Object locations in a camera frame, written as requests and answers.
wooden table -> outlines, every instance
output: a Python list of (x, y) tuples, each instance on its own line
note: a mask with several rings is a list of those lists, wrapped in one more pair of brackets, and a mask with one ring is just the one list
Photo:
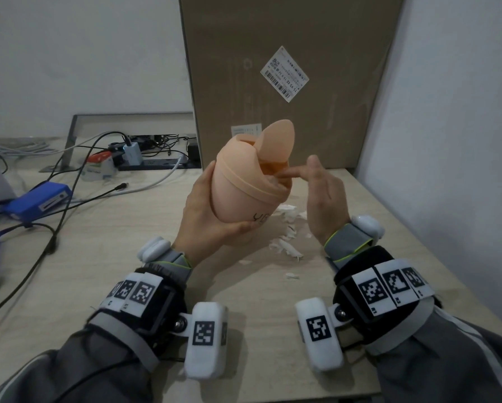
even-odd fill
[[(42, 180), (39, 162), (26, 160), (20, 165), (19, 175), (28, 186)], [(104, 184), (80, 182), (77, 192), (86, 198), (123, 181), (141, 186), (164, 172), (120, 173)], [(140, 265), (136, 252), (147, 240), (155, 235), (176, 237), (185, 198), (200, 173), (176, 171), (156, 188), (95, 201), (72, 213), (60, 235), (59, 250), (46, 258), (21, 296), (0, 313), (0, 383), (35, 354), (59, 348), (80, 329), (114, 283)], [(332, 173), (345, 182), (350, 212), (380, 220), (386, 228), (382, 246), (395, 257), (414, 261), (446, 310), (502, 335), (502, 322), (352, 175), (345, 170)], [(73, 176), (56, 179), (71, 182)], [(18, 176), (11, 173), (10, 179), (17, 183)], [(306, 196), (306, 183), (294, 181), (287, 203), (304, 210)], [(380, 391), (376, 372), (361, 349), (348, 352), (346, 364), (337, 371), (318, 375), (309, 369), (294, 304), (316, 296), (330, 303), (334, 284), (318, 242), (306, 237), (307, 223), (298, 219), (296, 225), (298, 235), (291, 243), (304, 254), (299, 263), (268, 248), (269, 240), (285, 227), (280, 216), (272, 216), (251, 244), (223, 248), (196, 268), (187, 290), (189, 305), (213, 300), (230, 310), (226, 373), (218, 380), (197, 382), (184, 378), (181, 364), (163, 363), (153, 377), (157, 401), (264, 402)], [(48, 237), (41, 228), (8, 236), (1, 251), (6, 279), (0, 300), (24, 277)], [(299, 279), (287, 278), (288, 272)], [(347, 345), (357, 334), (347, 329), (339, 337)], [(177, 346), (173, 349), (168, 353), (185, 353), (185, 345), (180, 351)]]

cardboard box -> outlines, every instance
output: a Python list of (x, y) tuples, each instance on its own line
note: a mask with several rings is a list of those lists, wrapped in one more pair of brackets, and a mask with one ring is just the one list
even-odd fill
[(180, 0), (203, 164), (232, 133), (290, 119), (292, 165), (355, 167), (402, 2)]

peach silicone cup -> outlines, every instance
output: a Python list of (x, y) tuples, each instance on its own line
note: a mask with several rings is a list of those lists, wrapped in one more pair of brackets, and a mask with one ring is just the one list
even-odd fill
[(264, 223), (285, 202), (292, 180), (273, 175), (288, 167), (294, 147), (294, 125), (279, 120), (256, 138), (232, 137), (217, 155), (212, 176), (212, 207), (222, 222)]

metal screw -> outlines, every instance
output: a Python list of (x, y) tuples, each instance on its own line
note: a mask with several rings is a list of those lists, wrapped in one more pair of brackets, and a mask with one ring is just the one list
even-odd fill
[(348, 321), (350, 318), (348, 318), (348, 315), (344, 311), (341, 310), (341, 306), (337, 306), (335, 309), (335, 318), (337, 318), (341, 322)]
[(175, 322), (175, 327), (173, 332), (184, 332), (187, 328), (187, 319), (184, 317), (178, 317)]

power strip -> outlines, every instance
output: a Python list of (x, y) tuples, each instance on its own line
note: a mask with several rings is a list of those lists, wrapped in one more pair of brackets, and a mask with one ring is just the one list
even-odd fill
[[(145, 158), (140, 165), (124, 163), (117, 168), (119, 171), (172, 170), (177, 161), (176, 158), (154, 158), (152, 160)], [(201, 165), (188, 161), (186, 157), (185, 162), (181, 163), (177, 169), (187, 170), (192, 168), (201, 168)]]

